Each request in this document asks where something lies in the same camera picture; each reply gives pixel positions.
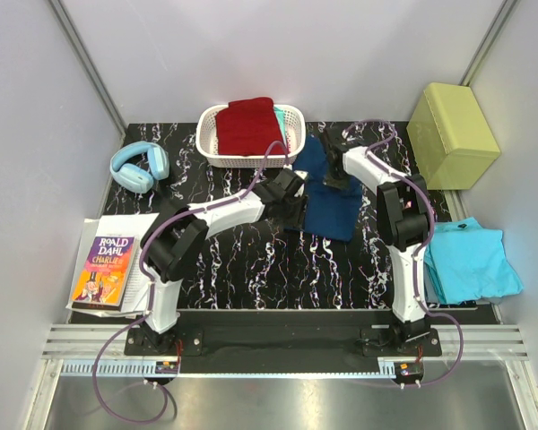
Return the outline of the navy blue t shirt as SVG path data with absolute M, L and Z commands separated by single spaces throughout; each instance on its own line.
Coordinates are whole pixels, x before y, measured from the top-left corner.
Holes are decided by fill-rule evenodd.
M 304 149 L 294 161 L 293 168 L 308 173 L 305 186 L 308 205 L 302 228 L 284 228 L 344 243 L 350 242 L 362 205 L 360 181 L 352 177 L 349 187 L 344 190 L 325 185 L 327 159 L 321 142 L 311 134 L 306 137 Z

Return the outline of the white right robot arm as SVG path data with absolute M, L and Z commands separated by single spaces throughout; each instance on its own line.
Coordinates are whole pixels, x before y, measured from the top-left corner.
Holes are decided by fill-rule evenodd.
M 394 285 L 393 321 L 377 347 L 409 355 L 430 333 L 422 265 L 434 217 L 425 181 L 392 168 L 371 147 L 343 142 L 327 131 L 319 141 L 328 164 L 324 185 L 344 190 L 355 178 L 376 196 L 377 232 L 391 257 Z

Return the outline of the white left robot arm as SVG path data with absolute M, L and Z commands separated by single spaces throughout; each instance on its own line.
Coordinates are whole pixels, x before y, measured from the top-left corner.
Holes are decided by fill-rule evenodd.
M 155 354 L 175 346 L 178 296 L 183 279 L 197 262 L 206 239 L 240 225 L 271 219 L 304 226 L 308 173 L 283 168 L 273 179 L 253 183 L 227 198 L 162 211 L 142 239 L 139 267 L 149 279 L 148 301 L 140 323 L 144 344 Z

